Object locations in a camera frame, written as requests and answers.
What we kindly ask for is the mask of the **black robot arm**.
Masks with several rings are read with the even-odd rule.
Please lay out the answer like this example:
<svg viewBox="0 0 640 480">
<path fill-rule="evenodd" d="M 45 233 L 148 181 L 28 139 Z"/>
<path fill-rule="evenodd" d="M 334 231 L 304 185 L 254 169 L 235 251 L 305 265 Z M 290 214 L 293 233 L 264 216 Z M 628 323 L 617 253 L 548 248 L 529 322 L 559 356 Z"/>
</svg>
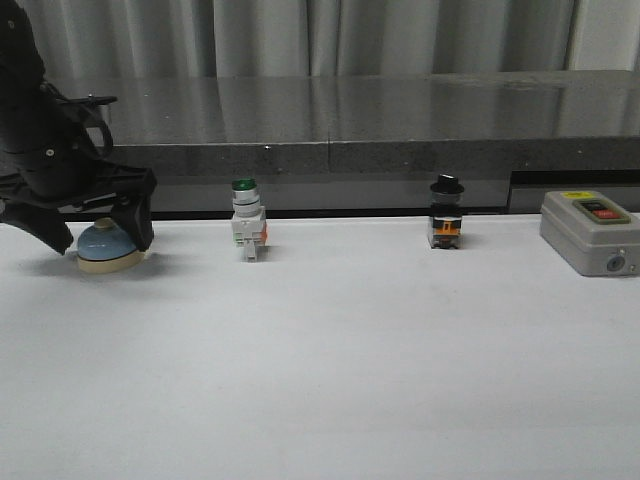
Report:
<svg viewBox="0 0 640 480">
<path fill-rule="evenodd" d="M 45 78 L 31 22 L 15 1 L 1 4 L 1 220 L 63 254 L 73 237 L 60 212 L 107 206 L 140 251 L 154 238 L 152 170 L 109 161 L 113 138 L 102 107 L 113 96 L 69 99 Z"/>
</svg>

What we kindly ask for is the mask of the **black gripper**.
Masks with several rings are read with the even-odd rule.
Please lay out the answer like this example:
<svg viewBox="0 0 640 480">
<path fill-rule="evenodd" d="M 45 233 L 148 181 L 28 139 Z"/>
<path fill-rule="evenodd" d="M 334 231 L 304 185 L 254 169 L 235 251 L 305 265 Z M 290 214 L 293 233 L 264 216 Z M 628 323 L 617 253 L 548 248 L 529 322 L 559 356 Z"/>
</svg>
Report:
<svg viewBox="0 0 640 480">
<path fill-rule="evenodd" d="M 64 255 L 73 236 L 62 215 L 49 209 L 113 197 L 111 218 L 139 251 L 149 249 L 157 181 L 149 169 L 108 160 L 113 138 L 102 109 L 116 100 L 52 93 L 1 100 L 1 158 L 15 169 L 1 178 L 1 198 L 10 200 L 1 208 L 2 223 Z"/>
</svg>

